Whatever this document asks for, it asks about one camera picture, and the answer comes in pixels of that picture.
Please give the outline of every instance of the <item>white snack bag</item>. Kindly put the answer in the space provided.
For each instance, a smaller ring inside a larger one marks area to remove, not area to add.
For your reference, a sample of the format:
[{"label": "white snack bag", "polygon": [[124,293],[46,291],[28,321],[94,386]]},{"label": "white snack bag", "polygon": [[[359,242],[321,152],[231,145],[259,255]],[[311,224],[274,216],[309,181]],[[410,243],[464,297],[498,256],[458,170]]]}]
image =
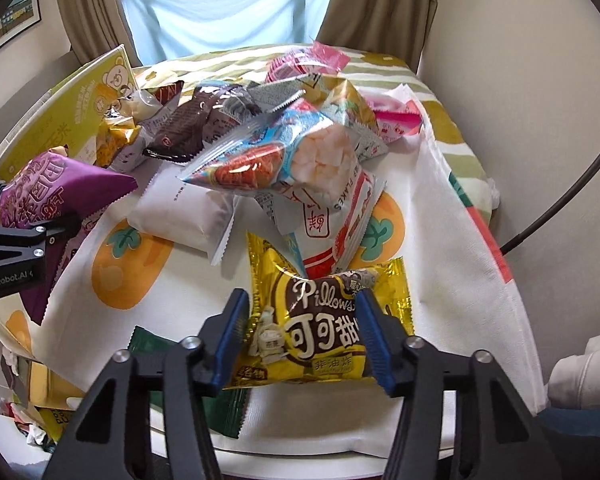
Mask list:
[{"label": "white snack bag", "polygon": [[141,232],[204,251],[216,266],[229,241],[240,199],[186,184],[179,179],[181,172],[182,166],[164,162],[126,220]]},{"label": "white snack bag", "polygon": [[162,105],[146,90],[137,90],[128,97],[118,100],[118,111],[124,117],[133,117],[136,123],[150,119],[158,113]]}]

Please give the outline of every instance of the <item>blue gripper pad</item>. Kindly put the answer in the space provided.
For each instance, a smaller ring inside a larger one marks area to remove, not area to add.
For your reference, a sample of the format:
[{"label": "blue gripper pad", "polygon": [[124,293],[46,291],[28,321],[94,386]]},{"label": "blue gripper pad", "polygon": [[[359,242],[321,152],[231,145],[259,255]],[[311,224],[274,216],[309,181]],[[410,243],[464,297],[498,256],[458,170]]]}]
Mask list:
[{"label": "blue gripper pad", "polygon": [[235,288],[222,314],[209,317],[200,329],[198,337],[204,343],[205,354],[200,366],[194,368],[193,378],[204,386],[204,395],[215,397],[231,380],[249,310],[249,295]]},{"label": "blue gripper pad", "polygon": [[414,368],[404,357],[408,334],[397,317],[385,314],[368,288],[356,294],[356,318],[366,357],[378,384],[389,397],[399,397],[400,386],[413,381]]}]

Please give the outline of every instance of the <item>red and white package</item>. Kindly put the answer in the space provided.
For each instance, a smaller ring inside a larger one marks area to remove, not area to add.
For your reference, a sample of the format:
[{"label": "red and white package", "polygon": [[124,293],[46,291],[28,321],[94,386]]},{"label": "red and white package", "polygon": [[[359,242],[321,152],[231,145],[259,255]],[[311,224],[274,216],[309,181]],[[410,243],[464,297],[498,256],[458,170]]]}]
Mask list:
[{"label": "red and white package", "polygon": [[385,143],[390,144],[401,137],[419,133],[422,117],[408,87],[400,85],[386,94],[360,93],[376,115],[378,134]]},{"label": "red and white package", "polygon": [[386,181],[357,168],[337,208],[293,202],[271,192],[256,195],[309,279],[346,270],[360,246]]},{"label": "red and white package", "polygon": [[329,45],[314,41],[312,46],[293,48],[269,62],[265,82],[279,81],[302,74],[338,75],[351,58]]}]

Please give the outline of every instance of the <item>black cable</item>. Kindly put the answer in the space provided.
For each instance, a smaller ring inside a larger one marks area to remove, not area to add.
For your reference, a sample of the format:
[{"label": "black cable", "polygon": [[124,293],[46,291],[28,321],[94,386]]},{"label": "black cable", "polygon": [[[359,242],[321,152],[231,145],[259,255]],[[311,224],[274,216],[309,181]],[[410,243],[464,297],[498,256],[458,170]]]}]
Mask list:
[{"label": "black cable", "polygon": [[507,254],[509,251],[518,247],[523,241],[529,238],[533,233],[538,231],[544,224],[546,224],[551,218],[553,218],[560,209],[566,206],[573,197],[575,197],[583,187],[585,187],[589,180],[591,180],[595,174],[600,170],[600,153],[596,157],[591,165],[587,168],[582,176],[569,188],[569,190],[562,195],[549,209],[547,209],[542,215],[527,227],[521,233],[515,235],[511,240],[504,244],[500,250],[502,254]]}]

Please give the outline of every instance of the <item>yellow snack bag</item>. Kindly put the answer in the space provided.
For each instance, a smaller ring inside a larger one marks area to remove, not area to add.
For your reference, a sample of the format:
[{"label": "yellow snack bag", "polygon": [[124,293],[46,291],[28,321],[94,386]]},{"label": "yellow snack bag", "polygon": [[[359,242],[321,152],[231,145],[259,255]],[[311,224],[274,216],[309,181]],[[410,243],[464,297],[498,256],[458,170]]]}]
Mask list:
[{"label": "yellow snack bag", "polygon": [[54,442],[59,442],[62,433],[71,422],[74,412],[53,410],[51,408],[39,408],[38,411],[45,421],[43,429]]},{"label": "yellow snack bag", "polygon": [[124,118],[112,125],[103,121],[96,136],[96,166],[109,166],[122,148],[136,141],[139,133],[140,126],[136,126],[133,119]]},{"label": "yellow snack bag", "polygon": [[232,386],[371,376],[354,304],[362,288],[413,333],[401,258],[309,280],[266,240],[248,233],[248,247],[253,304]]},{"label": "yellow snack bag", "polygon": [[350,124],[363,124],[378,132],[376,115],[348,79],[327,74],[307,74],[299,80],[306,92],[305,98],[323,113],[333,107],[333,113],[346,117]]}]

